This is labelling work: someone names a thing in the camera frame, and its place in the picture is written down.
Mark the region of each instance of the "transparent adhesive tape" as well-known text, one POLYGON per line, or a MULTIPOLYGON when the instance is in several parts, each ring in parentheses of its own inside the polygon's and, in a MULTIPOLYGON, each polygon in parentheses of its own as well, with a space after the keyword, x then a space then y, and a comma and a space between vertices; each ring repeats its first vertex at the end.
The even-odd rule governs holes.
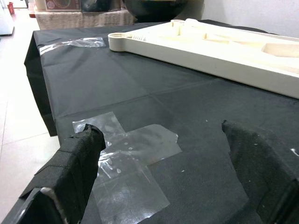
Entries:
POLYGON ((105 42, 103 41, 102 37, 86 37, 86 38, 79 38, 79 39, 72 39, 64 42, 57 42, 54 44, 46 45, 39 48, 40 55, 44 53, 54 50, 56 48, 72 45, 76 47, 85 47, 85 48, 100 48, 105 47, 105 42))
POLYGON ((170 204, 147 165, 181 152, 175 133, 161 125, 125 133, 113 112, 73 122, 75 132, 85 123, 107 141, 93 186, 103 224, 136 224, 170 204))

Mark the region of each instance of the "cream-colored tray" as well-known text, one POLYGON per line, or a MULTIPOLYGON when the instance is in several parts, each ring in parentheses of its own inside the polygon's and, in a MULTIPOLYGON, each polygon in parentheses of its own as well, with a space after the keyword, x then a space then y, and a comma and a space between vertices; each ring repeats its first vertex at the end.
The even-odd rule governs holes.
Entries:
POLYGON ((187 19, 108 35, 127 51, 299 98, 299 39, 187 19))

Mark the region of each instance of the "black tablecloth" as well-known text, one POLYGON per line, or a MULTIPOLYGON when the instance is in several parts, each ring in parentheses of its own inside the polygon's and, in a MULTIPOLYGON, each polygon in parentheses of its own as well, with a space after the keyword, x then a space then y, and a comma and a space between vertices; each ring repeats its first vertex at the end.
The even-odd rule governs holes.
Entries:
MULTIPOLYGON (((109 33, 150 25, 34 32, 25 64, 49 132, 55 134, 55 123, 62 141, 73 134, 72 121, 106 112, 114 112, 126 132, 162 125, 178 134, 183 152, 149 166, 170 205, 141 223, 262 223, 237 179, 221 123, 227 119, 269 129, 289 148, 299 148, 298 100, 109 50, 109 33), (41 57, 37 50, 97 36, 104 38, 105 48, 64 46, 41 57)), ((92 195, 83 223, 100 223, 92 195)))

